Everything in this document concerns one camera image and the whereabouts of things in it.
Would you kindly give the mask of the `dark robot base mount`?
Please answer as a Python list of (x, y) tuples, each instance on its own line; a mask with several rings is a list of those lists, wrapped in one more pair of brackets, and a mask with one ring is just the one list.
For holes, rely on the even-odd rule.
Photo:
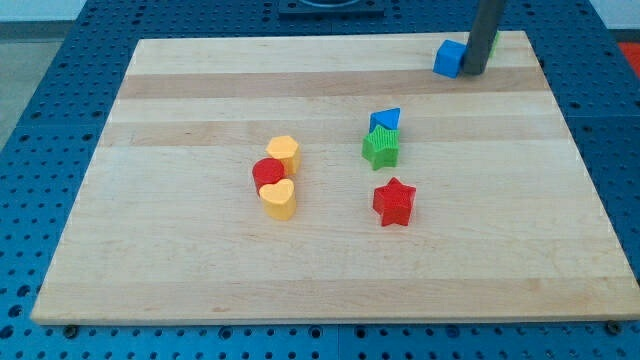
[(279, 0), (280, 18), (373, 15), (385, 11), (384, 0)]

